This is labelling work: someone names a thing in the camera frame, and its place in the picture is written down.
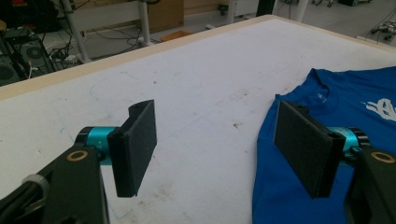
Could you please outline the white metal desk leg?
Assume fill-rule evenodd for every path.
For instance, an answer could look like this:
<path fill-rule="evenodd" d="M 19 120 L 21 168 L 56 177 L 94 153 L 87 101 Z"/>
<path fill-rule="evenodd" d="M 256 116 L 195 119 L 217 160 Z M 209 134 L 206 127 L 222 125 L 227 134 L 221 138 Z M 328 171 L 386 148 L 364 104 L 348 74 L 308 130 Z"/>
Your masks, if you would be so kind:
<path fill-rule="evenodd" d="M 228 24 L 234 23 L 237 2 L 238 0 L 229 0 L 228 2 L 228 11 L 227 11 L 227 20 L 226 20 Z"/>
<path fill-rule="evenodd" d="M 299 0 L 299 3 L 291 16 L 294 21 L 301 22 L 303 20 L 308 2 L 309 0 Z"/>
<path fill-rule="evenodd" d="M 77 28 L 77 23 L 74 18 L 74 10 L 73 8 L 71 8 L 69 0 L 61 0 L 61 3 L 64 9 L 65 16 L 68 20 L 71 32 L 73 33 L 73 37 L 77 41 L 78 50 L 80 53 L 79 60 L 82 63 L 90 63 L 92 60 L 90 59 L 88 52 L 84 46 L 84 42 L 80 30 Z"/>
<path fill-rule="evenodd" d="M 143 40 L 141 41 L 141 43 L 143 46 L 147 47 L 151 45 L 150 35 L 149 35 L 149 15 L 148 15 L 147 0 L 138 0 L 138 6 L 139 6 L 139 14 L 141 20 L 142 36 L 143 36 Z"/>

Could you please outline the wooden cabinet panel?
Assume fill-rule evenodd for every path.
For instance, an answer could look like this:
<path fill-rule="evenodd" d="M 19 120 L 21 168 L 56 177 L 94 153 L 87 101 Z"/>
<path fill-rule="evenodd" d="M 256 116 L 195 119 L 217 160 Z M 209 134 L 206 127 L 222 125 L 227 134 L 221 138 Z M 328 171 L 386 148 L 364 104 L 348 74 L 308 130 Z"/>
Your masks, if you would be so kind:
<path fill-rule="evenodd" d="M 148 0 L 148 26 L 151 33 L 157 33 L 184 24 L 183 0 Z"/>

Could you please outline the white power strip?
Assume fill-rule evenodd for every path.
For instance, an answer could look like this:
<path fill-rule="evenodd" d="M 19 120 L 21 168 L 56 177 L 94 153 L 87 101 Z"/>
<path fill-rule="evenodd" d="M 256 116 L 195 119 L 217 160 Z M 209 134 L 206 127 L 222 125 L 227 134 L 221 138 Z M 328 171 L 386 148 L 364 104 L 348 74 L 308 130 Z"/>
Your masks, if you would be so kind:
<path fill-rule="evenodd" d="M 56 63 L 70 63 L 75 64 L 80 62 L 80 58 L 77 55 L 68 55 L 68 56 L 56 56 L 52 55 L 51 59 Z"/>

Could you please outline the brown board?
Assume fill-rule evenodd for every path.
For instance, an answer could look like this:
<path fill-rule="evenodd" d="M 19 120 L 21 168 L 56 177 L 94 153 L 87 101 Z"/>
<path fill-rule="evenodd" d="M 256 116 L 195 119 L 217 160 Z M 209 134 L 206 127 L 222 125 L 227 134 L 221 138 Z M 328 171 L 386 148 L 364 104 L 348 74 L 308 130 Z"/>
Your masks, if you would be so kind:
<path fill-rule="evenodd" d="M 192 32 L 188 31 L 188 30 L 179 30 L 179 31 L 175 31 L 175 32 L 173 32 L 171 34 L 167 34 L 167 35 L 162 36 L 160 38 L 160 40 L 162 42 L 167 42 L 167 41 L 175 40 L 175 39 L 178 39 L 178 38 L 181 38 L 181 37 L 184 37 L 184 36 L 188 36 L 188 35 L 192 35 Z"/>

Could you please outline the power strip with plugs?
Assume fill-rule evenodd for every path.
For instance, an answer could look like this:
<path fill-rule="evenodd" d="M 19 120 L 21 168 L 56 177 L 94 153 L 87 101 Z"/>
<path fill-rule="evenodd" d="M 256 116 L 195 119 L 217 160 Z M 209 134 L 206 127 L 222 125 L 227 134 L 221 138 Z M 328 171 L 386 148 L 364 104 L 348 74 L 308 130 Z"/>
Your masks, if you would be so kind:
<path fill-rule="evenodd" d="M 370 31 L 371 35 L 382 35 L 386 41 L 396 36 L 396 21 L 384 21 Z"/>

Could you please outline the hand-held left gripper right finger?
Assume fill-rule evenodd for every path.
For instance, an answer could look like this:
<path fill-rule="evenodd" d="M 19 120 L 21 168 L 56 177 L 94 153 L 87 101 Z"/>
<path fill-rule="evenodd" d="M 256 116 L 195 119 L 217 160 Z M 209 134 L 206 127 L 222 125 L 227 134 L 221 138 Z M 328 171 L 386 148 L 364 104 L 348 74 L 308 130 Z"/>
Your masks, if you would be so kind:
<path fill-rule="evenodd" d="M 274 143 L 312 198 L 328 198 L 339 164 L 353 164 L 371 145 L 356 127 L 328 127 L 311 117 L 309 109 L 280 101 Z"/>

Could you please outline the black computer case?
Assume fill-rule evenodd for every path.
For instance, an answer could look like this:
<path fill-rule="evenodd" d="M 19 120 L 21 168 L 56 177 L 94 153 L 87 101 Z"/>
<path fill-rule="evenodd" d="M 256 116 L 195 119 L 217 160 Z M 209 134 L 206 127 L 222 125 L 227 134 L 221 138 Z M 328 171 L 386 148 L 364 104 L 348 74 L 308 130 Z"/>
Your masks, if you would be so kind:
<path fill-rule="evenodd" d="M 54 71 L 41 39 L 29 28 L 0 31 L 0 87 Z"/>

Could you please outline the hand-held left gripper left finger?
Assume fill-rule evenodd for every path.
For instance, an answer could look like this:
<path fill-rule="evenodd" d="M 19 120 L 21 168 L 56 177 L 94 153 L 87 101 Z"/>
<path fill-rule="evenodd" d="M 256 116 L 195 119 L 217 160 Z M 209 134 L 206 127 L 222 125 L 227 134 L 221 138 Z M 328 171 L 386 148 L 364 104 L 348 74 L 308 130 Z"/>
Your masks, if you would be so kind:
<path fill-rule="evenodd" d="M 102 165 L 111 165 L 117 195 L 134 197 L 157 146 L 155 102 L 147 100 L 128 108 L 129 116 L 120 127 L 85 127 L 76 143 L 92 147 Z"/>

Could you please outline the blue t-shirt with white print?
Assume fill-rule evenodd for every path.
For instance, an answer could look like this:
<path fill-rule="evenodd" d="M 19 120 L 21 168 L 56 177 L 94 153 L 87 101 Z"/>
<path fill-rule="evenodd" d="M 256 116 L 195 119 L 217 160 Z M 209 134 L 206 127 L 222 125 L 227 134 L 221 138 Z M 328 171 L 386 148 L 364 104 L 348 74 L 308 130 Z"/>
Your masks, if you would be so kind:
<path fill-rule="evenodd" d="M 326 126 L 357 127 L 374 147 L 396 155 L 396 66 L 345 72 L 313 69 L 302 85 L 275 98 L 258 135 L 253 224 L 347 224 L 343 203 L 353 169 L 341 166 L 331 196 L 311 199 L 274 144 L 281 100 L 307 106 Z"/>

